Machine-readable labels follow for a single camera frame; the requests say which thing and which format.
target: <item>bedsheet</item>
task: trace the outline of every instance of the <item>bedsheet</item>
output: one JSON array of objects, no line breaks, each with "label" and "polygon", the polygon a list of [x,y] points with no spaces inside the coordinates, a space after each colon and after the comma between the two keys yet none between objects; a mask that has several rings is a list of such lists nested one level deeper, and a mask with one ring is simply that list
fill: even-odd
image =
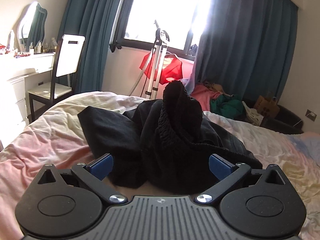
[{"label": "bedsheet", "polygon": [[[95,106],[123,113],[134,109],[143,100],[111,92],[74,95],[46,111],[0,152],[0,239],[22,238],[14,208],[45,163],[66,169],[74,163],[88,163],[93,159],[77,117],[80,111],[87,106]],[[320,239],[320,167],[317,165],[320,135],[283,135],[210,112],[205,114],[237,136],[263,163],[264,168],[276,163],[283,169],[307,207],[307,218],[300,237],[304,240]],[[148,182],[139,189],[114,188],[128,198],[137,194],[170,194]]]}]

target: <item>drawer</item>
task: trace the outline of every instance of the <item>drawer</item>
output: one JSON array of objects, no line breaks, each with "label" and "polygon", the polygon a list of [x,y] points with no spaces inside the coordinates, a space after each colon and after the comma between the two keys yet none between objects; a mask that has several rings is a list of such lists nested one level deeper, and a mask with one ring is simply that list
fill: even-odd
[{"label": "drawer", "polygon": [[24,79],[2,82],[0,88],[1,106],[15,104],[26,97]]},{"label": "drawer", "polygon": [[0,127],[0,140],[3,148],[6,148],[28,125],[28,119],[16,124]]},{"label": "drawer", "polygon": [[4,104],[0,106],[0,126],[17,125],[27,117],[27,107],[25,99],[15,104]]}]

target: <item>blue gripper pad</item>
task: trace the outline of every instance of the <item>blue gripper pad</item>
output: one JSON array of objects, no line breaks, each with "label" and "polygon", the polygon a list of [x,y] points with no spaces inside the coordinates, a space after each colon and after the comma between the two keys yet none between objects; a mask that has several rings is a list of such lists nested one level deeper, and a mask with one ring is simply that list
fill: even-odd
[{"label": "blue gripper pad", "polygon": [[221,181],[234,172],[236,166],[219,155],[212,154],[209,158],[209,169]]},{"label": "blue gripper pad", "polygon": [[103,180],[113,168],[113,157],[110,154],[105,154],[100,158],[86,165],[86,170],[96,178]]}]

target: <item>wall socket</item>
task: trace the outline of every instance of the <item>wall socket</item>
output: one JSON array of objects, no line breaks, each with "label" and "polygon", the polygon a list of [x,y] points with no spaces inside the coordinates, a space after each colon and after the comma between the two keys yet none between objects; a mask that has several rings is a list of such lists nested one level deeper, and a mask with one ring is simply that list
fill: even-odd
[{"label": "wall socket", "polygon": [[311,112],[309,109],[307,109],[306,117],[308,117],[313,122],[316,120],[317,115],[314,112]]}]

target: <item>dressing table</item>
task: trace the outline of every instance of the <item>dressing table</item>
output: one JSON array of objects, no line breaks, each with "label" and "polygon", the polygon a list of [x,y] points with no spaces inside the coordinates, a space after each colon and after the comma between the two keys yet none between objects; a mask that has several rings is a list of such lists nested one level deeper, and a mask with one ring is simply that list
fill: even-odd
[{"label": "dressing table", "polygon": [[54,55],[0,56],[0,151],[29,124],[26,91],[34,84],[50,81]]}]

